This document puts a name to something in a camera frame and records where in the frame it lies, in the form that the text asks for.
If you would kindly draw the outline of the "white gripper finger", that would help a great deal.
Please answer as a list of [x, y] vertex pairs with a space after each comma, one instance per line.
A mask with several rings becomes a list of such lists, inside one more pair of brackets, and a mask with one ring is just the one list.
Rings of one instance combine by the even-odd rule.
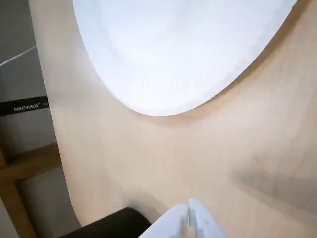
[[228, 237], [207, 207], [196, 199], [189, 199], [189, 226], [196, 238]]
[[188, 213], [188, 205], [176, 205], [159, 217], [139, 237], [182, 238], [187, 230]]

